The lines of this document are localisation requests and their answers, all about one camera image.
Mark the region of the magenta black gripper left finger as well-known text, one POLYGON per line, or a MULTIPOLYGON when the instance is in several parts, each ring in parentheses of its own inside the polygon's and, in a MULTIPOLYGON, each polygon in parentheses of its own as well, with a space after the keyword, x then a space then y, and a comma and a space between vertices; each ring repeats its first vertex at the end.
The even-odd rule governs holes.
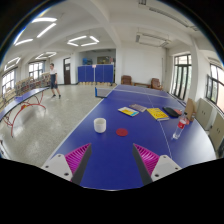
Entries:
POLYGON ((79 185, 91 154, 91 144, 88 143, 66 155, 56 154, 44 163, 42 169, 79 185))

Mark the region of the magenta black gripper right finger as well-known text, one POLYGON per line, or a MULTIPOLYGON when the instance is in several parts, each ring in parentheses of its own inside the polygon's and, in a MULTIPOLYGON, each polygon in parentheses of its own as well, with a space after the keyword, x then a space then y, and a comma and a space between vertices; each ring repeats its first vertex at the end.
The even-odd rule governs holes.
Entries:
POLYGON ((133 144, 132 153, 143 185, 148 185, 181 170, 181 167, 168 155, 159 156, 143 146, 133 144))

